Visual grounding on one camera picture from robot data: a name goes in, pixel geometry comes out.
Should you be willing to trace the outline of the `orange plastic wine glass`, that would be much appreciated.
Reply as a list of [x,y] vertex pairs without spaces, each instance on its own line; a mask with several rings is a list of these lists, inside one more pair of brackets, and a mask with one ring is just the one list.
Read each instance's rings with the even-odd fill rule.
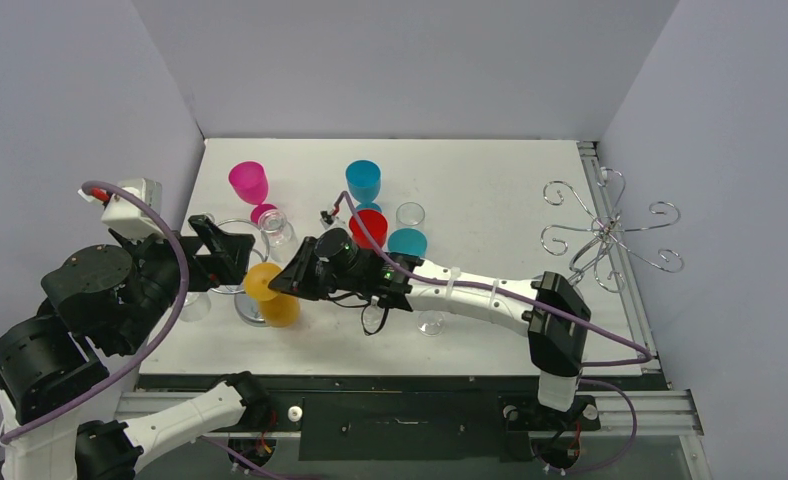
[[300,317],[299,300],[269,287],[281,269],[270,262],[253,265],[246,273],[242,288],[258,304],[266,325],[275,328],[292,326]]

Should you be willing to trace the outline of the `clear patterned wine glass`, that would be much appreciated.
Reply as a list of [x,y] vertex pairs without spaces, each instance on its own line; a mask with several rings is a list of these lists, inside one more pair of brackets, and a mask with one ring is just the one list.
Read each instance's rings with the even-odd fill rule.
[[369,303],[360,314],[360,321],[363,333],[366,336],[373,336],[379,333],[387,322],[389,311],[377,304]]

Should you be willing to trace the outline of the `red plastic wine glass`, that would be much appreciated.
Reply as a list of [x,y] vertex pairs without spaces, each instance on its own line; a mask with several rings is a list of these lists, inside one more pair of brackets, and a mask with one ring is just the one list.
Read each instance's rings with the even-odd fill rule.
[[371,240],[382,249],[388,236],[388,222],[385,216],[373,209],[358,210],[349,222],[348,228],[355,243],[362,249],[372,249]]

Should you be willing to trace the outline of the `teal wine glass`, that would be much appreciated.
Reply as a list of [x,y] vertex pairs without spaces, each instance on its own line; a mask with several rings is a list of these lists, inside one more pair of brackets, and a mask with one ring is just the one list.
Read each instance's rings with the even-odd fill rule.
[[428,248],[428,239],[420,230],[401,228],[389,236],[387,248],[391,253],[424,257]]

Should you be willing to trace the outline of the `blue plastic wine glass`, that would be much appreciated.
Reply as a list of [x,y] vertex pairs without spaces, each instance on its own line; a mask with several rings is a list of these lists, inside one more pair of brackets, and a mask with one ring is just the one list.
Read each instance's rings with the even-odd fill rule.
[[376,203],[381,189],[381,170],[376,163],[367,159],[353,161],[347,166],[345,177],[351,196],[358,202],[358,210],[382,212]]

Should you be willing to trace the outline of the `clear glass tumbler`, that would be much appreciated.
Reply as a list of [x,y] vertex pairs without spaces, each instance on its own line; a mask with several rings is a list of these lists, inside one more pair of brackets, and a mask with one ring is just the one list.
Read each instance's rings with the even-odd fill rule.
[[395,220],[398,229],[422,231],[426,220],[426,211],[419,203],[405,202],[398,206]]

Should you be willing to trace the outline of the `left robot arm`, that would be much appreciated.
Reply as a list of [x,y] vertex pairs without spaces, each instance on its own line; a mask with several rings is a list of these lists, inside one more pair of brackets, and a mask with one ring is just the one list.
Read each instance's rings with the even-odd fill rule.
[[0,479],[132,479],[200,435],[268,421],[268,393],[246,371],[158,413],[80,420],[76,398],[109,376],[102,357],[135,354],[185,298],[179,281],[178,258],[158,234],[86,247],[42,279],[35,316],[0,338]]

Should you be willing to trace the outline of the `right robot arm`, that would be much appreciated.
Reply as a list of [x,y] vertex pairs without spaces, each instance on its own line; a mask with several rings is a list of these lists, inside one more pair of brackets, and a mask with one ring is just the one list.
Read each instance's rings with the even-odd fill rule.
[[528,341],[539,371],[536,418],[558,427],[574,412],[591,311],[564,276],[508,280],[465,273],[427,259],[360,247],[343,229],[307,237],[270,289],[320,301],[354,294],[383,310],[446,312],[508,329]]

